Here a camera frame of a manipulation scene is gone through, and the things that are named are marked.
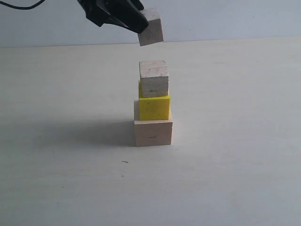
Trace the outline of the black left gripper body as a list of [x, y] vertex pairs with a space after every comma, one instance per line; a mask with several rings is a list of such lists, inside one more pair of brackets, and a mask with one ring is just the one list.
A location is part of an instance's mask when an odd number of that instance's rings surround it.
[[85, 11], [86, 19], [101, 27], [104, 24], [112, 24], [108, 5], [110, 0], [77, 0]]

